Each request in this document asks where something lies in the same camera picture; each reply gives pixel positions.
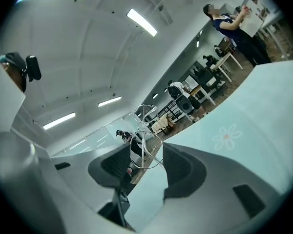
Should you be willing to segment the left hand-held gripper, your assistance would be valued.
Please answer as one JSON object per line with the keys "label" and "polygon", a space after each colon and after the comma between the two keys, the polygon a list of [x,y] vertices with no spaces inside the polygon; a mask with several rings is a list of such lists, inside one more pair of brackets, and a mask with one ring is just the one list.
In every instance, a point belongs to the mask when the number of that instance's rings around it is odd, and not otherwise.
{"label": "left hand-held gripper", "polygon": [[24,99],[25,95],[0,65],[0,184],[3,187],[29,186],[37,166],[34,145],[10,131]]}

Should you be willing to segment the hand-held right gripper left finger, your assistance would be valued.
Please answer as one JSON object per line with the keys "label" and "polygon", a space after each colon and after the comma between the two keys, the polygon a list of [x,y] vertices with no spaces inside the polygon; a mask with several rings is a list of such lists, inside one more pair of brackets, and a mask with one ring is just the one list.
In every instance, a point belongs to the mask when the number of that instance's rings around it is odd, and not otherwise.
{"label": "hand-held right gripper left finger", "polygon": [[73,193],[92,210],[119,199],[125,213],[130,207],[121,181],[130,165],[128,143],[51,158],[60,176]]}

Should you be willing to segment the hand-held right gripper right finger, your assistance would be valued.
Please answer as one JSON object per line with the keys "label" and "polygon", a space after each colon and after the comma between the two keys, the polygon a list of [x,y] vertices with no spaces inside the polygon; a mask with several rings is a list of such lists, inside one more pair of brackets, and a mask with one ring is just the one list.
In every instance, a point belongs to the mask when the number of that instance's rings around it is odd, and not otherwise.
{"label": "hand-held right gripper right finger", "polygon": [[255,232],[280,194],[240,163],[165,143],[168,187],[163,206],[145,232]]}

